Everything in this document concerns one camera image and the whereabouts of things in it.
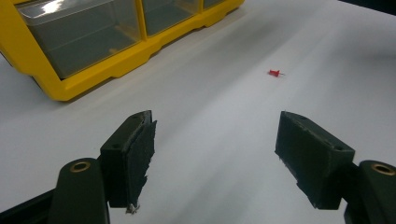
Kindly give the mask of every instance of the white table surface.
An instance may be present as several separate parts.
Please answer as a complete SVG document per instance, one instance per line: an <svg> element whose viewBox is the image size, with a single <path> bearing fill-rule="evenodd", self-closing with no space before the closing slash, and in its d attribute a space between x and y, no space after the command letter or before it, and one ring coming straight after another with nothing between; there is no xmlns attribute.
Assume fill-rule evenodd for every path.
<svg viewBox="0 0 396 224"><path fill-rule="evenodd" d="M274 153L282 110L396 165L396 17L335 0L247 0L125 77L51 101L0 58L0 211L97 158L130 115L158 120L137 214L111 223L344 223L314 209ZM283 77L268 76L280 69Z"/></svg>

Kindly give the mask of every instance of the plastic drawer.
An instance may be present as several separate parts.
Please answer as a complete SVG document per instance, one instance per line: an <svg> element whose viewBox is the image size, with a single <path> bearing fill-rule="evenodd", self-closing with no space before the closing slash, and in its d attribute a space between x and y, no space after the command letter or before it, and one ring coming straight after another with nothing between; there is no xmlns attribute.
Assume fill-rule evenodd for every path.
<svg viewBox="0 0 396 224"><path fill-rule="evenodd" d="M140 39L130 0L50 0L21 4L18 11L59 78L70 77Z"/></svg>
<svg viewBox="0 0 396 224"><path fill-rule="evenodd" d="M122 77L244 0L1 0L0 51L52 99Z"/></svg>

